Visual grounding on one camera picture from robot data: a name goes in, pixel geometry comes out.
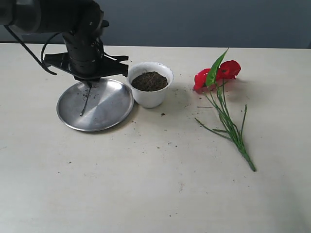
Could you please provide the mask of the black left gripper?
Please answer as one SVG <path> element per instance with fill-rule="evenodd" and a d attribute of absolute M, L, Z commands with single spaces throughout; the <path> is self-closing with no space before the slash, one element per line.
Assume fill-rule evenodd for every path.
<path fill-rule="evenodd" d="M 128 75 L 128 56 L 112 56 L 104 51 L 100 38 L 62 33 L 67 52 L 45 54 L 43 63 L 71 74 L 75 80 L 94 87 L 102 77 Z"/>

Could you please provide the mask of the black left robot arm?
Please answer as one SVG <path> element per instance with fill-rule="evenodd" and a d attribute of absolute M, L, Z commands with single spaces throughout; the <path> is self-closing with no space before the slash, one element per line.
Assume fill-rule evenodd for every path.
<path fill-rule="evenodd" d="M 111 56 L 104 51 L 101 36 L 109 22 L 93 0 L 2 0 L 0 23 L 48 73 L 55 67 L 81 82 L 97 82 L 102 77 L 128 75 L 128 56 Z M 52 33 L 46 41 L 61 34 L 67 52 L 37 58 L 16 35 Z"/>

